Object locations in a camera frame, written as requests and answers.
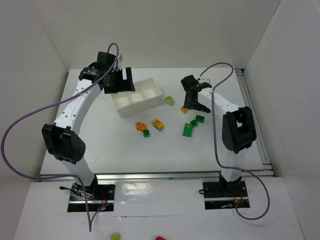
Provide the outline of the small orange lego brick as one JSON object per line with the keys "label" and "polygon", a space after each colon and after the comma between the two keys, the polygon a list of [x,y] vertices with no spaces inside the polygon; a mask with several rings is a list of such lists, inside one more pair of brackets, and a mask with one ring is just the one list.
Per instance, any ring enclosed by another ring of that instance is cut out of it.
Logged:
{"label": "small orange lego brick", "polygon": [[183,112],[183,113],[186,113],[188,111],[187,108],[184,108],[183,106],[180,108],[180,110]]}

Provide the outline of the dark green lego square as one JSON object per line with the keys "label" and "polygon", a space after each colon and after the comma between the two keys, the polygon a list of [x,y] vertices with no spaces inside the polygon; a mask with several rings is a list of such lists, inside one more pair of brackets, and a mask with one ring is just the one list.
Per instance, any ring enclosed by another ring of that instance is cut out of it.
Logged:
{"label": "dark green lego square", "polygon": [[194,127],[196,127],[196,126],[198,125],[198,122],[197,122],[196,120],[192,120],[192,121],[190,122],[190,124],[191,124],[192,127],[194,128]]}

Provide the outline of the lime green lego brick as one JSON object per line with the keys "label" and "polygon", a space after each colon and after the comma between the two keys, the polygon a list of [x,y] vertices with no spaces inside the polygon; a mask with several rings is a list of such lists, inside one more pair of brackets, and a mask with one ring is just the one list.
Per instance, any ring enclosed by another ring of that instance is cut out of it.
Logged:
{"label": "lime green lego brick", "polygon": [[167,97],[165,97],[164,102],[167,105],[172,106],[174,103],[174,98],[172,96],[167,96]]}

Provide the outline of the yellow orange lego brick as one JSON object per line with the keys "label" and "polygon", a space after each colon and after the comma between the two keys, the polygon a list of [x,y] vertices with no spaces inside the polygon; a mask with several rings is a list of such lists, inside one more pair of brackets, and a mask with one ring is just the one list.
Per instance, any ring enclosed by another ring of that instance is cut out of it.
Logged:
{"label": "yellow orange lego brick", "polygon": [[162,131],[164,128],[164,124],[157,118],[155,118],[151,123],[158,131]]}

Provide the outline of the orange round lego piece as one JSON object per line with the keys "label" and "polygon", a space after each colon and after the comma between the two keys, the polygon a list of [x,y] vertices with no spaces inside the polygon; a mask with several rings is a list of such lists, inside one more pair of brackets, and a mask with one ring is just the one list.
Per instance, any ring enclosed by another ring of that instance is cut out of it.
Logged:
{"label": "orange round lego piece", "polygon": [[135,123],[135,128],[136,128],[136,130],[141,131],[141,132],[143,132],[143,131],[148,129],[147,124],[145,122],[142,122],[142,121],[137,121]]}

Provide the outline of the small dark green lego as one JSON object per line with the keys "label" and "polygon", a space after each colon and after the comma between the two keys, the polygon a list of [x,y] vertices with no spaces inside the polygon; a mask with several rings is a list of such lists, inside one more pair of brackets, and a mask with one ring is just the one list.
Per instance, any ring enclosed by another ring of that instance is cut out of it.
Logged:
{"label": "small dark green lego", "polygon": [[150,137],[150,131],[147,129],[147,130],[144,130],[143,131],[143,136],[145,137],[145,138],[147,138],[147,137]]}

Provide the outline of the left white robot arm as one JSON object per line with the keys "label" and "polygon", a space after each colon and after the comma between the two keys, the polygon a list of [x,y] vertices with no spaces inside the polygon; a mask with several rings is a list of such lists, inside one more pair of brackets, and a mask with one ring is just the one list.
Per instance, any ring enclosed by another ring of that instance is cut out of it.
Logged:
{"label": "left white robot arm", "polygon": [[86,144],[79,136],[80,128],[101,92],[135,91],[132,70],[120,69],[121,61],[120,55],[100,51],[97,60],[80,72],[73,99],[52,124],[45,124],[41,130],[48,153],[73,175],[75,188],[85,187],[90,195],[98,187],[98,179],[85,160]]}

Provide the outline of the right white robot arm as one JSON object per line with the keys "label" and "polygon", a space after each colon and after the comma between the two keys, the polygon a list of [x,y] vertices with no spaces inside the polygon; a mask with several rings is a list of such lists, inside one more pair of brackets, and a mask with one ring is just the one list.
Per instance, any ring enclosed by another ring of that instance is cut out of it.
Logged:
{"label": "right white robot arm", "polygon": [[252,110],[230,102],[209,83],[200,83],[193,75],[180,82],[185,91],[183,107],[212,114],[214,154],[222,168],[219,184],[225,191],[236,188],[242,180],[247,151],[257,139]]}

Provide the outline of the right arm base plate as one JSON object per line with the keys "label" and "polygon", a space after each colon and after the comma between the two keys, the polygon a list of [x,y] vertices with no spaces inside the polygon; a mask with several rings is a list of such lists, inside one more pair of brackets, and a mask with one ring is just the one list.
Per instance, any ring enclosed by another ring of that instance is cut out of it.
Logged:
{"label": "right arm base plate", "polygon": [[202,189],[198,191],[204,197],[206,210],[225,210],[238,208],[250,208],[247,187],[244,181],[232,189],[224,190],[219,182],[205,181]]}

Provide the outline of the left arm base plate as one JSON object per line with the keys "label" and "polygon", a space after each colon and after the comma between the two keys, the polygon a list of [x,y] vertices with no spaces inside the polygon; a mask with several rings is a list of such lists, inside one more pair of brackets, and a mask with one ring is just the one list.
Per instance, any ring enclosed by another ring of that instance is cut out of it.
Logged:
{"label": "left arm base plate", "polygon": [[[101,212],[114,211],[114,198],[115,198],[116,185],[112,184],[99,184],[94,190],[94,193],[87,193],[87,203],[89,212],[96,212],[99,208],[103,207]],[[73,183],[70,191],[67,212],[80,213],[86,212],[85,195],[82,188]]]}

